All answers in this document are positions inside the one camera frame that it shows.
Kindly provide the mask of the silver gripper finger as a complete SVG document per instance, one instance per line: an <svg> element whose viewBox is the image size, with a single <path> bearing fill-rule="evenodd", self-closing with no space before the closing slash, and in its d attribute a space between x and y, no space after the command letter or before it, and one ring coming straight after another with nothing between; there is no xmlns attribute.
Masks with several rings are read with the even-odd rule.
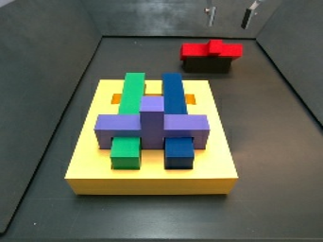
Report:
<svg viewBox="0 0 323 242"><path fill-rule="evenodd" d="M217 7L214 6L213 1L206 0L206 7L204 8L204 13L208 16L206 26L213 25L214 17L216 17L216 11L217 11Z"/></svg>
<svg viewBox="0 0 323 242"><path fill-rule="evenodd" d="M263 3L263 0L255 0L251 6L244 11L244 16L241 18L241 29L248 29L248 25L255 15L255 10L257 6Z"/></svg>

